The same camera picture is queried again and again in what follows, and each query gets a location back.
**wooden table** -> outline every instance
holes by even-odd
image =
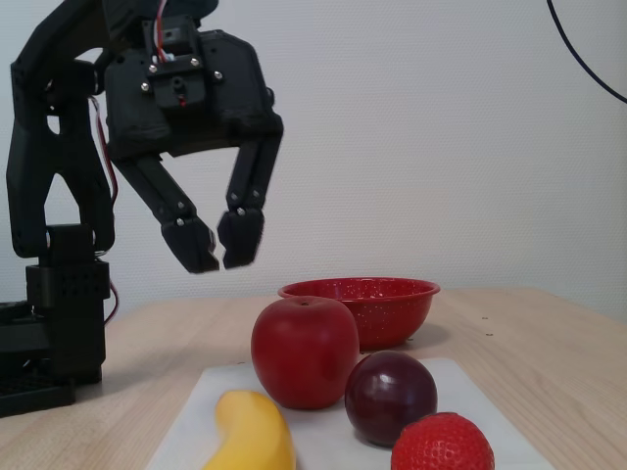
[[[0,468],[145,468],[201,372],[250,360],[272,301],[174,301],[113,322],[104,383],[0,420]],[[457,361],[557,470],[627,469],[627,326],[536,290],[458,290],[402,349]]]

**robotic arm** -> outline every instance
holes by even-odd
[[[200,33],[217,0],[170,0],[160,62],[158,0],[68,0],[32,35],[12,66],[16,125],[7,182],[16,253],[48,251],[44,204],[55,173],[70,187],[95,250],[114,243],[111,198],[91,138],[87,98],[107,90],[111,159],[162,225],[190,272],[218,269],[214,234],[160,164],[173,157],[239,147],[218,228],[227,268],[253,262],[262,209],[283,134],[254,49],[223,31]],[[74,58],[105,51],[95,65]],[[47,116],[60,120],[53,134]]]
[[[216,239],[160,154],[238,147],[217,233],[226,268],[255,259],[283,135],[273,93],[252,46],[220,30],[199,32],[217,0],[169,0],[162,14],[163,5],[66,0],[12,64],[11,232],[16,254],[38,265],[26,269],[27,300],[0,305],[0,417],[70,404],[76,385],[102,379],[110,280],[98,255],[113,246],[115,231],[89,122],[92,96],[107,91],[111,161],[189,272],[218,269]],[[104,51],[95,64],[76,59],[94,48]],[[55,174],[71,190],[80,224],[46,223]]]

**apple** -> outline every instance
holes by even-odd
[[[340,302],[293,297],[260,314],[251,342],[265,391],[287,408],[322,409],[337,402],[360,354],[351,311]]]

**yellow banana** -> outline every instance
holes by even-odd
[[[271,399],[227,392],[217,402],[216,424],[222,445],[204,470],[296,470],[290,430]]]

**wire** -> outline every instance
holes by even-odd
[[[120,309],[120,294],[118,293],[118,289],[116,289],[116,285],[113,282],[111,283],[111,292],[113,292],[114,294],[114,299],[116,300],[116,303],[114,304],[114,309],[111,310],[111,313],[109,313],[109,316],[105,320],[105,326],[107,326],[109,322],[116,317],[116,315],[118,314],[118,310]]]
[[[160,0],[159,10],[157,11],[157,19],[155,20],[155,45],[157,46],[157,55],[161,62],[167,62],[168,56],[164,51],[164,10],[168,0]]]
[[[111,186],[113,188],[112,194],[111,194],[111,205],[113,207],[116,204],[116,201],[118,200],[118,193],[120,191],[120,188],[118,186],[118,178],[116,177],[116,173],[114,172],[114,166],[111,163],[111,158],[109,157],[109,150],[107,149],[107,139],[105,138],[105,129],[102,125],[102,118],[100,116],[100,104],[98,103],[98,100],[94,98],[93,96],[90,96],[89,100],[91,101],[91,104],[93,105],[94,110],[96,111],[95,121],[96,121],[96,129],[98,131],[98,140],[100,141],[100,149],[102,151],[102,158],[105,162],[105,168],[107,169],[107,172],[109,173],[109,179],[111,179]],[[103,257],[106,254],[107,252],[100,253],[96,257],[96,259],[100,259],[100,257]],[[111,288],[111,292],[114,294],[114,299],[116,302],[114,303],[113,310],[111,310],[111,313],[105,320],[105,326],[107,326],[109,322],[114,319],[114,317],[118,313],[118,310],[120,309],[120,294],[118,293],[118,289],[116,289],[116,286],[114,285],[113,282],[110,282],[110,288]]]
[[[553,5],[553,0],[547,0],[547,2],[549,3],[549,10],[551,10],[551,16],[553,17],[553,21],[555,22],[555,26],[557,26],[557,30],[559,31],[559,35],[563,39],[564,43],[566,44],[566,47],[568,48],[570,53],[573,55],[575,60],[579,63],[579,65],[581,67],[583,67],[584,71],[586,71],[588,73],[588,75],[591,76],[595,80],[595,82],[598,83],[605,91],[607,91],[610,95],[612,95],[613,97],[619,99],[623,103],[627,103],[627,98],[625,98],[620,93],[614,91],[613,88],[611,88],[607,83],[605,83],[603,80],[601,80],[599,78],[599,76],[596,73],[594,73],[592,71],[592,69],[590,69],[588,67],[588,65],[584,62],[584,60],[581,58],[581,56],[579,54],[577,54],[577,51],[575,51],[575,48],[572,46],[572,44],[568,40],[568,37],[566,36],[566,33],[564,31],[564,28],[561,27],[561,23],[559,22],[559,18],[557,17],[557,13],[555,12],[555,7]]]
[[[111,158],[109,157],[109,150],[107,149],[107,139],[105,138],[105,129],[102,125],[102,119],[100,117],[100,104],[98,100],[93,96],[90,96],[91,104],[94,106],[94,110],[96,110],[96,129],[98,130],[98,140],[100,141],[100,149],[102,150],[102,157],[105,162],[105,168],[109,173],[109,179],[111,180],[111,186],[113,188],[113,192],[111,194],[112,206],[116,204],[118,200],[118,193],[120,191],[120,187],[118,186],[118,179],[116,178],[116,173],[114,172],[114,166],[111,163]]]

